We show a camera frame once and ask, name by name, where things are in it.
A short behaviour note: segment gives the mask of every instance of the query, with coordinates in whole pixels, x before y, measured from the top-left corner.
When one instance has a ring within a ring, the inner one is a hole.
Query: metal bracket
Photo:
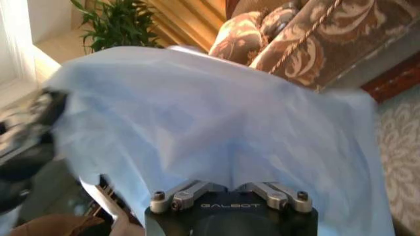
[[[177,192],[173,196],[171,209],[179,211],[191,208],[197,198],[209,191],[211,186],[211,183],[199,181],[189,188]]]
[[[287,195],[268,186],[265,183],[256,182],[249,183],[249,189],[255,192],[265,201],[267,205],[277,210],[283,210],[285,204],[288,203]]]
[[[312,198],[304,191],[295,192],[291,188],[283,186],[277,182],[267,183],[272,188],[284,192],[288,197],[288,202],[292,205],[295,211],[301,213],[309,213],[312,211]]]
[[[251,191],[267,201],[271,208],[281,210],[288,203],[297,212],[308,213],[312,211],[312,199],[307,192],[295,192],[277,182],[256,182],[247,185]]]
[[[163,213],[169,207],[173,211],[188,209],[212,188],[212,183],[191,180],[165,193],[157,191],[151,201],[151,211]],[[312,199],[308,193],[295,192],[277,182],[251,182],[241,189],[255,192],[267,201],[267,205],[276,210],[283,210],[289,204],[297,212],[308,213],[312,211]]]
[[[164,213],[173,200],[173,196],[179,191],[188,189],[192,185],[195,185],[197,180],[188,180],[183,182],[179,186],[172,188],[168,192],[157,191],[151,201],[151,211],[156,214]]]

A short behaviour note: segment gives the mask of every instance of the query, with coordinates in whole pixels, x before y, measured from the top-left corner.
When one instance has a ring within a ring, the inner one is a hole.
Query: screw
[[[171,209],[173,211],[179,211],[181,209],[181,202],[177,200],[173,200],[172,204],[171,204]]]
[[[156,191],[153,194],[152,200],[160,201],[165,199],[165,192],[164,191]]]
[[[288,200],[281,199],[280,200],[280,209],[279,210],[284,210],[287,208],[287,205],[288,205]]]
[[[20,191],[19,196],[25,197],[29,193],[31,193],[31,191],[28,189],[24,189]]]
[[[308,193],[304,191],[297,192],[297,199],[301,201],[308,201]]]

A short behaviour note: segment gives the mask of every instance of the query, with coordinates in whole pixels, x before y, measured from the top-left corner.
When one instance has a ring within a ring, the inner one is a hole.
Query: houseplant
[[[97,52],[116,46],[160,47],[153,27],[151,6],[143,0],[113,0],[109,3],[93,0],[93,9],[87,9],[77,0],[71,0],[83,13],[83,24],[92,30],[83,35],[84,48]]]

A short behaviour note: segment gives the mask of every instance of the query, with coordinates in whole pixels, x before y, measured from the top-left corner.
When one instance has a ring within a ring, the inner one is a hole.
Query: light blue cloth
[[[105,174],[140,221],[151,192],[185,179],[308,191],[319,235],[393,235],[361,92],[317,95],[241,65],[120,47],[67,63],[48,85],[71,92],[55,129],[76,175]]]

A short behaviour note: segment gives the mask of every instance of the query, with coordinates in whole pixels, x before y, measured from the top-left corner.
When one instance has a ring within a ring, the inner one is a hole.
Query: window
[[[0,109],[36,91],[27,0],[0,0]]]

